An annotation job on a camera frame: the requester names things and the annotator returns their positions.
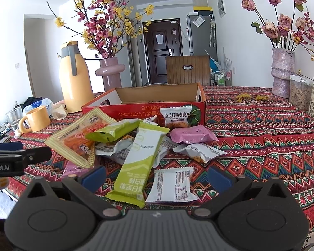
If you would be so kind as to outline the grey refrigerator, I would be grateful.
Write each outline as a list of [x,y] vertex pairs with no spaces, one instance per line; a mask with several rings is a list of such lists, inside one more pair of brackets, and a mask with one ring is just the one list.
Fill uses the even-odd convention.
[[191,56],[210,56],[217,60],[215,18],[212,11],[189,13],[187,31]]

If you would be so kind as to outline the yellow thermos jug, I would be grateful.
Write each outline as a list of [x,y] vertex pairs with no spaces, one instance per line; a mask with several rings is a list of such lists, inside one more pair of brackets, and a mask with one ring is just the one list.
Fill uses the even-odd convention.
[[80,112],[83,105],[94,99],[87,64],[77,41],[69,41],[62,48],[59,79],[69,113]]

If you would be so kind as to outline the red cardboard snack box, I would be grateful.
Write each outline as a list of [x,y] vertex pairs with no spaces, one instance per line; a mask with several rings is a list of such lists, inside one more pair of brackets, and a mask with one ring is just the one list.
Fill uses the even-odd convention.
[[82,112],[88,113],[100,108],[117,121],[125,118],[144,119],[156,115],[158,123],[164,125],[161,108],[185,105],[191,107],[189,125],[204,125],[206,98],[199,83],[114,88],[83,105]]

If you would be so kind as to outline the white text snack packet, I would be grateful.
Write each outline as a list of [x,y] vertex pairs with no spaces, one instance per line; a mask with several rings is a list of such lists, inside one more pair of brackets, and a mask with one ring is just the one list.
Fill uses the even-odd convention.
[[193,167],[158,169],[154,172],[154,182],[147,203],[185,203],[198,200],[190,190]]

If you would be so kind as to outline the patterned red tablecloth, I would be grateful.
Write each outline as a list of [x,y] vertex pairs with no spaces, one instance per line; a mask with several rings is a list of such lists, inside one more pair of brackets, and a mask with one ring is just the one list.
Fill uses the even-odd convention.
[[164,203],[159,208],[193,210],[215,198],[217,192],[208,180],[211,166],[256,181],[277,176],[307,217],[310,232],[304,250],[310,250],[314,246],[314,120],[268,88],[206,86],[203,90],[205,124],[218,138],[213,146],[225,156],[201,164],[170,152],[159,168],[192,166],[190,188],[197,200]]

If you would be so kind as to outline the yellow orange snack packet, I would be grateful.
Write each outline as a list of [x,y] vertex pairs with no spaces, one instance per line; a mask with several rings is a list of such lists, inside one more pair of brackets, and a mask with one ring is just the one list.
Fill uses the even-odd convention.
[[100,108],[95,108],[57,131],[45,144],[75,165],[90,168],[95,163],[95,142],[85,136],[115,122]]

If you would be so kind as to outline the white cracker packet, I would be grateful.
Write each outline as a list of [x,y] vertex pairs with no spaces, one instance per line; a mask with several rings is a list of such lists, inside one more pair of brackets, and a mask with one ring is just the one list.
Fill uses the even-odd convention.
[[214,158],[226,155],[227,152],[216,149],[205,143],[194,143],[191,145],[178,145],[173,148],[178,154],[184,154],[198,163],[208,163]]

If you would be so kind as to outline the dried pink roses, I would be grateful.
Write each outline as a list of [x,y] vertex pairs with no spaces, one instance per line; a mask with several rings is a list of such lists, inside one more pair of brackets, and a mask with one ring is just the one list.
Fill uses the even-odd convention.
[[265,20],[259,13],[254,0],[242,0],[241,6],[247,11],[253,11],[259,17],[251,26],[259,34],[265,34],[270,39],[272,47],[283,48],[294,52],[296,47],[302,46],[314,61],[314,20],[308,10],[304,9],[306,0],[293,1],[293,16],[289,17],[277,12],[281,0],[267,0],[275,9],[276,22]]

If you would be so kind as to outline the clear jar with lid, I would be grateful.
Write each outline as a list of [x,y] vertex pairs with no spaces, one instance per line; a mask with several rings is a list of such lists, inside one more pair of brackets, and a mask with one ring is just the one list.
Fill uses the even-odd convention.
[[289,102],[300,110],[309,110],[314,81],[303,75],[290,75]]

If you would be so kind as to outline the dark brown entry door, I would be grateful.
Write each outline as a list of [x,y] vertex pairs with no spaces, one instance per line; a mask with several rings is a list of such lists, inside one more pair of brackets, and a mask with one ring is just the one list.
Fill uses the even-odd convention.
[[144,34],[144,46],[149,83],[167,83],[166,58],[183,54],[180,19],[152,21]]

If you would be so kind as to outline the pink snack packet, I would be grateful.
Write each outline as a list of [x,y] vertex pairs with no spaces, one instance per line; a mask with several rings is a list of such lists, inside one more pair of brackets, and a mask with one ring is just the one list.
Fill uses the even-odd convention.
[[219,141],[215,134],[202,125],[193,126],[190,128],[175,128],[170,132],[170,138],[175,143],[204,143]]

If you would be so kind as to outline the long green white bar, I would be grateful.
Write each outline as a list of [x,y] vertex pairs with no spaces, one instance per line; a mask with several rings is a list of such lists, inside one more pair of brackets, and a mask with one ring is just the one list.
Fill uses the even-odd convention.
[[112,191],[105,196],[117,202],[129,203],[143,208],[143,195],[153,162],[163,137],[169,128],[141,122],[133,145],[117,176]]

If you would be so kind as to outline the pink yellow blossom branches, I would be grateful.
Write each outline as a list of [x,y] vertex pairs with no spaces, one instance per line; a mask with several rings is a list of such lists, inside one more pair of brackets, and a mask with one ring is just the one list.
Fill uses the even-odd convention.
[[142,12],[130,5],[132,0],[70,0],[75,9],[73,16],[83,29],[70,28],[62,17],[50,10],[59,28],[80,36],[89,50],[94,50],[94,60],[113,58],[132,38],[146,32],[151,21],[142,24],[145,16],[154,13],[154,5],[147,5]]

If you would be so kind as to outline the clear drinking glass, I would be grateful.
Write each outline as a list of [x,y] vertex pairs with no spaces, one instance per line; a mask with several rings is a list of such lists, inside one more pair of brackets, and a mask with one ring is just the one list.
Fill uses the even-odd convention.
[[18,106],[6,113],[7,120],[13,131],[18,129],[19,122],[23,118],[22,108]]

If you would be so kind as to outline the yellow ceramic mug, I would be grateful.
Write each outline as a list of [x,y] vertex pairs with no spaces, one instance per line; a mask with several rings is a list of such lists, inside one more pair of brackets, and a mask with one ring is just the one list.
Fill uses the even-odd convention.
[[[24,122],[28,121],[29,128],[24,127]],[[19,122],[19,131],[23,134],[39,132],[50,125],[50,118],[44,105],[29,111]]]

